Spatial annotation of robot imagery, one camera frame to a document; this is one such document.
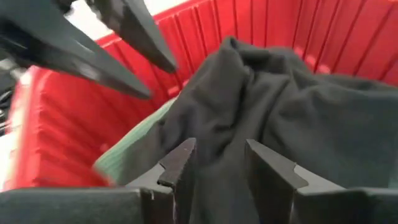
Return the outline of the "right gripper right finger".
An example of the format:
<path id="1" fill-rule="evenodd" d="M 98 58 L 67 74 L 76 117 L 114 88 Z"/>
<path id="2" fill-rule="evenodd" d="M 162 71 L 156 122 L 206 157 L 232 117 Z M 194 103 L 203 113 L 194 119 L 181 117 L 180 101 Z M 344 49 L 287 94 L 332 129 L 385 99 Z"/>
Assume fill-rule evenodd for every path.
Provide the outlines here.
<path id="1" fill-rule="evenodd" d="M 294 195 L 308 182 L 294 172 L 296 163 L 248 139 L 245 145 L 248 186 L 261 224 L 289 224 Z"/>

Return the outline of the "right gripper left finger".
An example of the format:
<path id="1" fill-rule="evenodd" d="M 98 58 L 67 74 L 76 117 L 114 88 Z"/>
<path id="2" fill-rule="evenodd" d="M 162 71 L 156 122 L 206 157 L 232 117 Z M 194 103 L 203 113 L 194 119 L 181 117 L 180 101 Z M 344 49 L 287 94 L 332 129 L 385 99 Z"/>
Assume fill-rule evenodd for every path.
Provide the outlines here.
<path id="1" fill-rule="evenodd" d="M 188 138 L 153 168 L 127 184 L 139 190 L 137 224 L 189 224 L 195 187 L 197 140 Z"/>

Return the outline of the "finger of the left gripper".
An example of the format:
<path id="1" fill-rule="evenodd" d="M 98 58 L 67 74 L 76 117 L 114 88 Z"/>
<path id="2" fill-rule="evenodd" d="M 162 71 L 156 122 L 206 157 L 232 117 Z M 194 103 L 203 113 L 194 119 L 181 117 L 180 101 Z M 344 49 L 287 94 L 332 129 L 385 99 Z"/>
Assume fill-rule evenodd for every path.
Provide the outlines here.
<path id="1" fill-rule="evenodd" d="M 65 19 L 54 0 L 0 0 L 0 49 L 21 63 L 151 96 L 132 72 Z"/>
<path id="2" fill-rule="evenodd" d="M 173 73 L 177 61 L 144 0 L 86 0 L 97 18 L 159 69 Z"/>

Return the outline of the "green polo shirt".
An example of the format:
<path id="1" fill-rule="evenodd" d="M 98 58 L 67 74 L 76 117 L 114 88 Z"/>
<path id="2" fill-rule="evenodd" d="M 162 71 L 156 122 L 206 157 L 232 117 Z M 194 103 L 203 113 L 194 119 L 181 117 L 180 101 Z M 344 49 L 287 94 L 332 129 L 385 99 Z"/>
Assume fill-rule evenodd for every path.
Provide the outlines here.
<path id="1" fill-rule="evenodd" d="M 114 146 L 100 156 L 93 165 L 93 169 L 107 178 L 111 184 L 122 184 L 129 180 L 129 163 L 137 156 L 129 156 L 135 142 L 143 138 L 156 122 L 170 109 L 177 97 L 165 102 L 158 110 L 135 125 Z"/>

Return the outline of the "black knit garment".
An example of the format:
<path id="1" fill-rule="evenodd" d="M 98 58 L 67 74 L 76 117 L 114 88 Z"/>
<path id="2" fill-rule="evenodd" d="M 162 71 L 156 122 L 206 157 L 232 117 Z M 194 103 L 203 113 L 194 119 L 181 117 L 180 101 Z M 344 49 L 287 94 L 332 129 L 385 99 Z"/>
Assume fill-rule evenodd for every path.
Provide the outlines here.
<path id="1" fill-rule="evenodd" d="M 289 49 L 226 39 L 169 111 L 122 159 L 117 183 L 197 140 L 193 224 L 258 224 L 243 176 L 247 139 L 342 187 L 387 188 L 398 177 L 398 88 L 315 75 Z"/>

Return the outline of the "red plastic laundry bin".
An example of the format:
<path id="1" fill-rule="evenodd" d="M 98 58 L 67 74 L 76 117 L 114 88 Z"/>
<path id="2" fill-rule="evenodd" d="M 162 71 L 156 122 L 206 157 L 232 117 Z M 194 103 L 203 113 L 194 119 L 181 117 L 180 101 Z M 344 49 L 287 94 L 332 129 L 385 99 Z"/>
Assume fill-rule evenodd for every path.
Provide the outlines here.
<path id="1" fill-rule="evenodd" d="M 188 0 L 155 21 L 178 62 L 173 75 L 115 34 L 98 41 L 152 90 L 149 100 L 28 69 L 13 96 L 11 163 L 0 190 L 105 186 L 92 168 L 95 160 L 177 96 L 227 36 L 258 47 L 290 47 L 317 73 L 398 86 L 398 0 Z"/>

